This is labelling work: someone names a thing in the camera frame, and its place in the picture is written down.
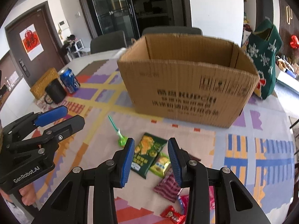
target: green lollipop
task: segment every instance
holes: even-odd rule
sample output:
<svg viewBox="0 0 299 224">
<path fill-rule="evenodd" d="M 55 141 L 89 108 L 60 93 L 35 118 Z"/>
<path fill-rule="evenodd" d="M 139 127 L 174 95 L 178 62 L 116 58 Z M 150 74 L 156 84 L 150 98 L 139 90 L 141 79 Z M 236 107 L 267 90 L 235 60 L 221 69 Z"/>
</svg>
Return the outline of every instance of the green lollipop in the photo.
<svg viewBox="0 0 299 224">
<path fill-rule="evenodd" d="M 116 127 L 116 125 L 114 124 L 114 122 L 113 122 L 113 120 L 112 120 L 112 118 L 111 118 L 110 115 L 108 115 L 108 118 L 109 118 L 111 124 L 113 125 L 113 127 L 114 127 L 114 129 L 115 129 L 117 135 L 119 136 L 118 144 L 119 144 L 121 147 L 125 147 L 125 144 L 126 144 L 128 138 L 127 138 L 126 136 L 123 136 L 123 135 L 121 134 L 121 131 L 119 130 L 119 128 Z"/>
</svg>

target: blue can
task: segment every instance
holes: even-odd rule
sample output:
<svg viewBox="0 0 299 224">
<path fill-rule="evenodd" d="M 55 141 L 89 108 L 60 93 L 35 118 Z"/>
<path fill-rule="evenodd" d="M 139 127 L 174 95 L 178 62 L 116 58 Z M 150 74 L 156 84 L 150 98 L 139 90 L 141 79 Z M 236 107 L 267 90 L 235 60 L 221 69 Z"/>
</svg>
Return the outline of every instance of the blue can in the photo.
<svg viewBox="0 0 299 224">
<path fill-rule="evenodd" d="M 60 72 L 60 80 L 71 94 L 75 93 L 80 88 L 80 83 L 78 82 L 73 71 L 68 67 Z"/>
</svg>

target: red fu poster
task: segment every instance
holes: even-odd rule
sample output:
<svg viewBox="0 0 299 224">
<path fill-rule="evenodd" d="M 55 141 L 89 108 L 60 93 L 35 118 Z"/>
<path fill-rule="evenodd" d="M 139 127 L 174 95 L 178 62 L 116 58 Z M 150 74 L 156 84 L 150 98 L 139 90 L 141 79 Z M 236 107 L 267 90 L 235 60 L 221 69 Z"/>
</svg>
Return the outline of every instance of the red fu poster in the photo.
<svg viewBox="0 0 299 224">
<path fill-rule="evenodd" d="M 20 33 L 22 43 L 24 45 L 25 51 L 30 60 L 36 58 L 40 53 L 44 51 L 37 32 L 35 30 L 34 24 L 30 25 L 28 28 L 24 29 Z"/>
</svg>

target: green knitted bag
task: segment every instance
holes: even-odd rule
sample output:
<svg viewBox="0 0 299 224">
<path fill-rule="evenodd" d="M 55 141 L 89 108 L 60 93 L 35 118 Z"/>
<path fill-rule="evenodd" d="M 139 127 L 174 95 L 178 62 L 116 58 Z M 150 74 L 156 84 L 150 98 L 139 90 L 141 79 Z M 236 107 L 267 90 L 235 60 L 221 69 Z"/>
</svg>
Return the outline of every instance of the green knitted bag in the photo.
<svg viewBox="0 0 299 224">
<path fill-rule="evenodd" d="M 253 59 L 260 75 L 254 92 L 262 99 L 266 99 L 274 90 L 276 83 L 275 55 L 282 46 L 282 40 L 277 28 L 265 19 L 257 29 L 251 33 L 242 46 Z"/>
</svg>

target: colorful tablecloth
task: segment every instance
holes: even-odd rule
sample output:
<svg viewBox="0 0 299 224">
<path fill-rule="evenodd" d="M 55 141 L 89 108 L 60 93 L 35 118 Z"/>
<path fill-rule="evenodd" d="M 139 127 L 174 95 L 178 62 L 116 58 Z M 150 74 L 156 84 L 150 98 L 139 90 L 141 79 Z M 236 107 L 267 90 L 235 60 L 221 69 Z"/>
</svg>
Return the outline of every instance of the colorful tablecloth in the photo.
<svg viewBox="0 0 299 224">
<path fill-rule="evenodd" d="M 96 167 L 120 149 L 118 137 L 107 118 L 110 114 L 123 135 L 135 139 L 136 144 L 144 132 L 165 139 L 176 137 L 179 146 L 200 158 L 206 167 L 220 169 L 228 166 L 270 221 L 282 223 L 293 195 L 294 145 L 287 115 L 275 96 L 271 95 L 265 101 L 252 96 L 234 124 L 223 129 L 137 114 L 116 60 L 109 60 L 92 76 L 79 79 L 80 90 L 68 96 L 62 104 L 68 108 L 66 119 L 80 114 L 86 124 L 82 131 L 59 144 L 54 158 L 55 169 L 34 182 L 41 203 L 73 167 Z M 36 130 L 33 136 L 42 131 Z M 125 188 L 115 189 L 119 223 L 169 223 L 159 214 L 171 203 L 152 191 L 159 181 L 160 178 L 151 172 L 147 179 L 143 179 L 131 171 Z M 174 207 L 180 210 L 178 203 Z M 214 223 L 213 211 L 210 218 Z M 91 214 L 88 220 L 92 223 Z"/>
</svg>

